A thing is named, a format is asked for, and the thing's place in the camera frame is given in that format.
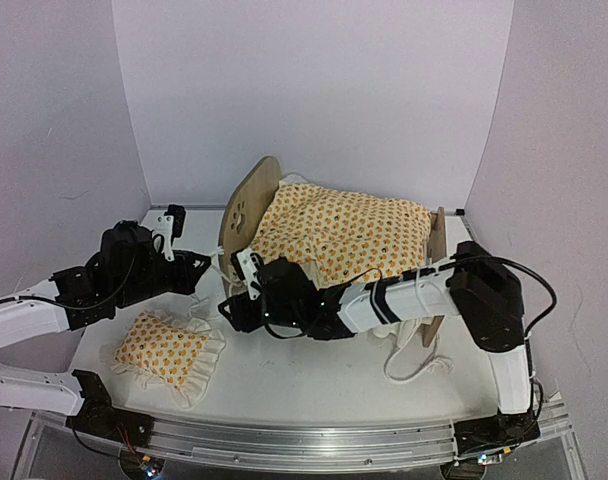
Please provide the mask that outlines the wooden striped pet bed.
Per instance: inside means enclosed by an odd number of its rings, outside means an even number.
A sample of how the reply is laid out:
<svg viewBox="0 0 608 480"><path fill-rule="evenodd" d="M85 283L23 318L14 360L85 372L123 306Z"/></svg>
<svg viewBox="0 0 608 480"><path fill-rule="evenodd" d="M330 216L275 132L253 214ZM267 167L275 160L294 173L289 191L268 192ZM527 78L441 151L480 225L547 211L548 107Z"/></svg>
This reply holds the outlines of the wooden striped pet bed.
<svg viewBox="0 0 608 480"><path fill-rule="evenodd" d="M444 258L445 211L285 177L279 160L265 156L230 197L218 245L224 285L233 291L244 283L231 255L246 248L265 262L299 264L318 288L351 277L366 282Z"/></svg>

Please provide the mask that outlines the duck print mattress cushion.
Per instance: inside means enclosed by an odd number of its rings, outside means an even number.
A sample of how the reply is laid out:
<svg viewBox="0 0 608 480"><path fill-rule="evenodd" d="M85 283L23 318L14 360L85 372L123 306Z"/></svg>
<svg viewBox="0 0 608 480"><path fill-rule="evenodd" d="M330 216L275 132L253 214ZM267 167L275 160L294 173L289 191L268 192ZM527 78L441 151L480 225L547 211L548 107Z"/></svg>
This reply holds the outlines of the duck print mattress cushion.
<svg viewBox="0 0 608 480"><path fill-rule="evenodd" d="M437 218L408 200L282 181L249 233L221 243L233 292L218 311L244 333L284 327L322 341L393 333L397 355L430 315L388 313L369 304L371 290L443 259L431 249Z"/></svg>

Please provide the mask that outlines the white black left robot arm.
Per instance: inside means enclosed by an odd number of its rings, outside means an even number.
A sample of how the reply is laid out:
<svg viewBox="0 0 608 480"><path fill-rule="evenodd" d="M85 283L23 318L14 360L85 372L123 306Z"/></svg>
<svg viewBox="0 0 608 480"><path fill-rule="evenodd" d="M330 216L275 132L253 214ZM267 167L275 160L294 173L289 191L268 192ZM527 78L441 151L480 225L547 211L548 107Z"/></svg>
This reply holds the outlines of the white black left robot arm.
<svg viewBox="0 0 608 480"><path fill-rule="evenodd" d="M0 349L113 319L120 309L166 293L193 294L211 259L174 249L183 225L172 213L159 216L153 229L121 221L102 234L86 264L1 298ZM148 446L154 425L147 414L114 406L99 375L80 369L47 373L0 363L0 407L63 414L76 433L133 447Z"/></svg>

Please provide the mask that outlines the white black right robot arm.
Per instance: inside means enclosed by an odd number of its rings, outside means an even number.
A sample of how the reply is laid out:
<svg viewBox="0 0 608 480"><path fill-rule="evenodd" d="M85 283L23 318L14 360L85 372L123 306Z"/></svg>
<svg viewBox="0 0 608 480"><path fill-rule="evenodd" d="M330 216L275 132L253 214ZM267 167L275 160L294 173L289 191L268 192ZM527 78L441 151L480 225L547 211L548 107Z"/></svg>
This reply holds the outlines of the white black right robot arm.
<svg viewBox="0 0 608 480"><path fill-rule="evenodd" d="M234 254L246 286L218 306L237 332L263 329L282 340L282 329L320 341L362 333L412 338L426 319L459 317L486 353L497 393L496 412L454 425L456 456L484 460L540 435L544 391L530 352L534 327L557 306L550 283L532 269L497 257L474 241L453 256L385 277L374 268L368 283L355 276L317 288L303 268L284 257L269 263L250 249Z"/></svg>

